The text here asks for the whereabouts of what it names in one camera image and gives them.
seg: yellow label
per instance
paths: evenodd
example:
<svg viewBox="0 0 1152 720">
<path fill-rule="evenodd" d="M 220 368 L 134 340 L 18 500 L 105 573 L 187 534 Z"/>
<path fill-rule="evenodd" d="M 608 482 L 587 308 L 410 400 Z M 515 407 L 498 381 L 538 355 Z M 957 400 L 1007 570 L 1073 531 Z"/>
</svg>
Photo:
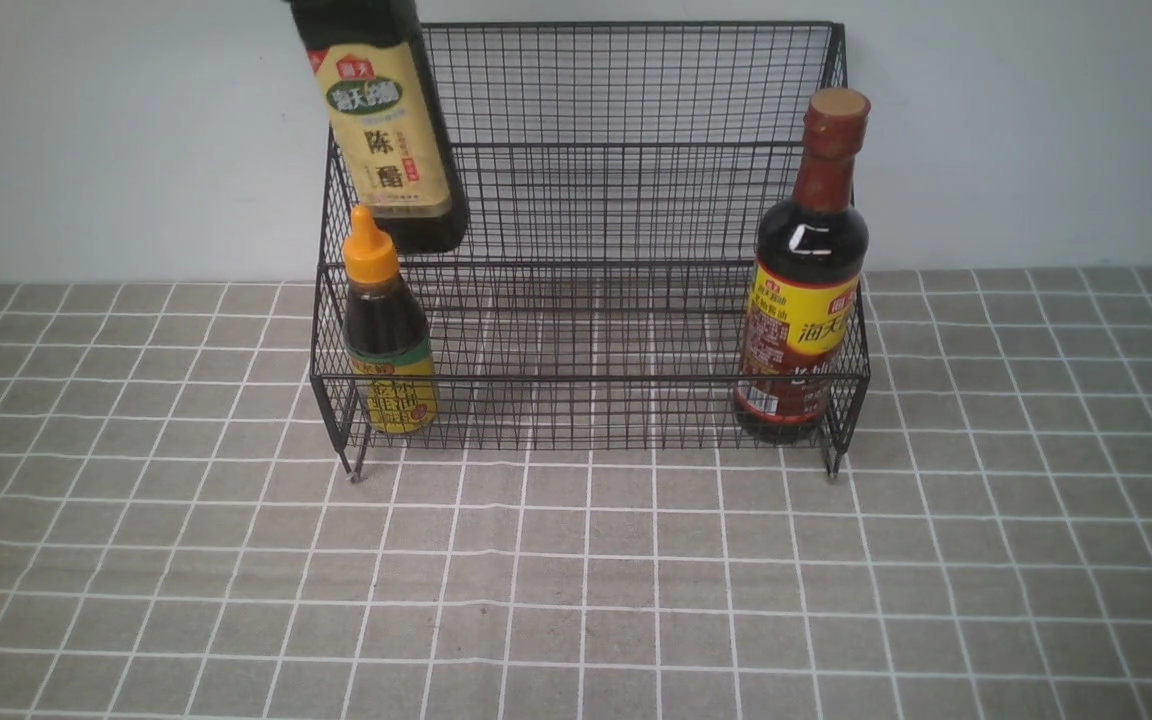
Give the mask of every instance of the yellow label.
<svg viewBox="0 0 1152 720">
<path fill-rule="evenodd" d="M 424 429 L 438 415 L 434 384 L 416 381 L 434 373 L 429 341 L 394 359 L 351 355 L 353 370 L 361 376 L 394 376 L 393 381 L 367 381 L 367 416 L 371 427 L 391 434 Z"/>
<path fill-rule="evenodd" d="M 858 276 L 832 286 L 804 286 L 776 278 L 758 265 L 746 311 L 756 309 L 783 325 L 785 344 L 801 356 L 824 355 L 842 342 L 856 302 Z"/>
<path fill-rule="evenodd" d="M 406 41 L 335 45 L 310 61 L 362 204 L 378 218 L 447 213 L 452 190 Z"/>
</svg>

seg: plastic squeeze bottle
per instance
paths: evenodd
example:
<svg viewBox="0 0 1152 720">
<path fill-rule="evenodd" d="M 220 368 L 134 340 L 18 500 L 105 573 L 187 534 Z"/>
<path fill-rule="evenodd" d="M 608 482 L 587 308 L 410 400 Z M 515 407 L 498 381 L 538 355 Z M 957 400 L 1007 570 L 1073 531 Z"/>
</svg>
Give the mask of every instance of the plastic squeeze bottle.
<svg viewBox="0 0 1152 720">
<path fill-rule="evenodd" d="M 434 384 L 422 379 L 434 373 L 429 320 L 397 272 L 389 234 L 376 227 L 362 205 L 353 209 L 351 222 L 353 232 L 340 249 L 349 285 L 344 346 L 356 373 L 393 377 L 365 381 L 371 427 L 412 433 L 438 414 Z"/>
</svg>

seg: black wire rack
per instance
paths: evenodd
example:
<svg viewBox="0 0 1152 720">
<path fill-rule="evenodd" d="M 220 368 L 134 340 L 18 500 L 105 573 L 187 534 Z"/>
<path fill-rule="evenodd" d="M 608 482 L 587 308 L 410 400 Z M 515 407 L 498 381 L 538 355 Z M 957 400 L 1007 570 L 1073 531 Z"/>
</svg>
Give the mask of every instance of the black wire rack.
<svg viewBox="0 0 1152 720">
<path fill-rule="evenodd" d="M 803 114 L 846 85 L 835 23 L 430 24 L 470 200 L 448 255 L 408 256 L 439 414 L 374 432 L 342 334 L 357 196 L 329 143 L 311 384 L 340 460 L 372 446 L 750 447 L 732 414 L 755 232 L 790 192 Z M 869 385 L 863 304 L 797 445 L 838 473 Z"/>
</svg>

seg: bottle label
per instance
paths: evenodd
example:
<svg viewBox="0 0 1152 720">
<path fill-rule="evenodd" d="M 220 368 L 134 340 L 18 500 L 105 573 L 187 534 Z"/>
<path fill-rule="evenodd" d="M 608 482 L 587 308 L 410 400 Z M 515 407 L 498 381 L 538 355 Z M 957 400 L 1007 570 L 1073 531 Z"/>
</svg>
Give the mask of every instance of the bottle label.
<svg viewBox="0 0 1152 720">
<path fill-rule="evenodd" d="M 429 378 L 434 373 L 434 357 L 429 341 L 397 357 L 349 354 L 353 370 L 362 376 Z M 434 384 L 419 379 L 367 381 L 367 415 L 371 427 L 392 434 L 412 433 L 433 423 L 438 415 Z"/>
<path fill-rule="evenodd" d="M 310 53 L 358 199 L 378 218 L 437 218 L 452 209 L 411 47 L 334 45 Z"/>
<path fill-rule="evenodd" d="M 824 371 L 847 333 L 859 275 L 836 285 L 787 281 L 756 264 L 745 306 L 740 373 L 785 376 L 785 381 L 745 381 L 736 400 L 770 423 L 801 424 L 826 410 L 826 382 L 810 379 Z"/>
</svg>

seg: vinegar bottle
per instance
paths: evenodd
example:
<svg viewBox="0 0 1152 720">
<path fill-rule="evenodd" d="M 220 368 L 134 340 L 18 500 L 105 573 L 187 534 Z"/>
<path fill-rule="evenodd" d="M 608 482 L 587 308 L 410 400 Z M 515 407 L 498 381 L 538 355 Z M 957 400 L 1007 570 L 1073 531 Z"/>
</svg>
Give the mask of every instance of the vinegar bottle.
<svg viewBox="0 0 1152 720">
<path fill-rule="evenodd" d="M 412 0 L 289 0 L 358 199 L 400 252 L 465 236 L 465 190 Z"/>
<path fill-rule="evenodd" d="M 794 195 L 759 222 L 740 373 L 787 379 L 741 382 L 735 409 L 741 427 L 765 442 L 811 437 L 826 414 L 828 384 L 813 374 L 844 340 L 869 248 L 864 219 L 851 206 L 869 109 L 869 99 L 847 88 L 812 96 Z"/>
</svg>

